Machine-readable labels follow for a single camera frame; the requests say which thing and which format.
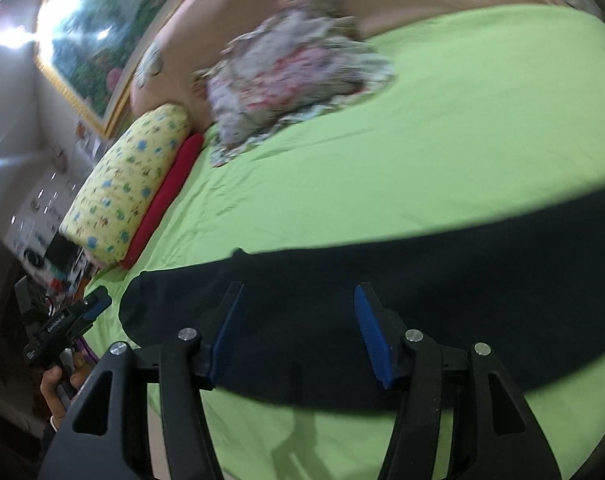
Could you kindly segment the green bed sheet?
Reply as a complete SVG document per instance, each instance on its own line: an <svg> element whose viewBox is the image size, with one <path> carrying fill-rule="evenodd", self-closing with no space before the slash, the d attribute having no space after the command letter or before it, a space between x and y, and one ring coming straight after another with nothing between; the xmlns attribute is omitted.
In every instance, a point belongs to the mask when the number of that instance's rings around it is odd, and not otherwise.
<svg viewBox="0 0 605 480"><path fill-rule="evenodd" d="M421 235L506 218L605 184L605 24L560 6L450 14L372 38L397 79L225 166L198 157L129 272L98 274L114 304L86 335L127 340L119 300L142 271L245 252ZM527 393L569 479L605 434L605 356ZM238 479L375 479L390 415L277 408L204 393L223 469Z"/></svg>

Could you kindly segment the floral pillow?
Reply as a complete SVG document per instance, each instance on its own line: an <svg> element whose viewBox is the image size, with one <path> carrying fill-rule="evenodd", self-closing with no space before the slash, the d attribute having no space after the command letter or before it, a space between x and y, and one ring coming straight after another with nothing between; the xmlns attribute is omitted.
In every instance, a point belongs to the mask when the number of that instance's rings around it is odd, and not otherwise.
<svg viewBox="0 0 605 480"><path fill-rule="evenodd" d="M283 0L278 12L231 40L192 88L214 125L211 164L221 167L278 131L341 110L395 79L342 0Z"/></svg>

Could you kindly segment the gold framed landscape painting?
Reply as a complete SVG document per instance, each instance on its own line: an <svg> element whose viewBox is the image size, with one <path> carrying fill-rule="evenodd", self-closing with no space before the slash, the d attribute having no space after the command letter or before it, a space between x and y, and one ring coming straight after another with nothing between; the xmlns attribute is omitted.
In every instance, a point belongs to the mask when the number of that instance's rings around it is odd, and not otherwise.
<svg viewBox="0 0 605 480"><path fill-rule="evenodd" d="M34 62L104 138L124 116L144 51L184 0L42 0Z"/></svg>

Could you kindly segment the black pants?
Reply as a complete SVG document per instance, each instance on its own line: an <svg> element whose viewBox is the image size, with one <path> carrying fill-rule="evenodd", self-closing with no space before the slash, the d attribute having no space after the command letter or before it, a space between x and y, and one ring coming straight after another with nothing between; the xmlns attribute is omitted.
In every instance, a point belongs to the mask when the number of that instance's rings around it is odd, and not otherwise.
<svg viewBox="0 0 605 480"><path fill-rule="evenodd" d="M221 386L318 410L381 411L354 312L371 284L403 322L446 346L491 346L520 388L542 387L605 354L605 188L499 222L427 236L248 254L152 271L121 297L119 320L161 344L244 286Z"/></svg>

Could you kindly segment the yellow patterned pillow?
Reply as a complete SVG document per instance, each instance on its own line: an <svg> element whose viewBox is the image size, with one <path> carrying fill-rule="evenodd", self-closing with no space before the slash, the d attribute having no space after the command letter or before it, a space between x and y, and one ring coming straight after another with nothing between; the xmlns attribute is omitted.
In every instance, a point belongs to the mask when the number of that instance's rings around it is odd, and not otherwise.
<svg viewBox="0 0 605 480"><path fill-rule="evenodd" d="M58 230L101 262L124 260L144 214L191 132L185 107L145 113L86 178Z"/></svg>

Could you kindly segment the red pillow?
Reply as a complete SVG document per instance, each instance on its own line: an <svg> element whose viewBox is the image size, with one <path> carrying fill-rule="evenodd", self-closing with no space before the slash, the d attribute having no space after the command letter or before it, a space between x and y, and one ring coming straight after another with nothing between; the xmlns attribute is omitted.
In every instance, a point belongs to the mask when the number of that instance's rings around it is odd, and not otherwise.
<svg viewBox="0 0 605 480"><path fill-rule="evenodd" d="M150 237L188 180L199 154L203 151L204 143L205 136L199 132L189 136L180 147L176 159L150 202L126 255L120 261L120 266L124 269L130 270L141 257Z"/></svg>

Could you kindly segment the cluttered bedside shelf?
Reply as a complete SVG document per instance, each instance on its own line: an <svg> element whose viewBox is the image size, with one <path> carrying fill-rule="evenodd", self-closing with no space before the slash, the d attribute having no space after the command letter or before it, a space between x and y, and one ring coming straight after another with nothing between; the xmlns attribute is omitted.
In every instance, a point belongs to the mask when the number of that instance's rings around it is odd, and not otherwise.
<svg viewBox="0 0 605 480"><path fill-rule="evenodd" d="M52 144L18 174L3 241L50 295L72 295L84 271L81 249L60 234L60 226L92 170L79 141L70 152Z"/></svg>

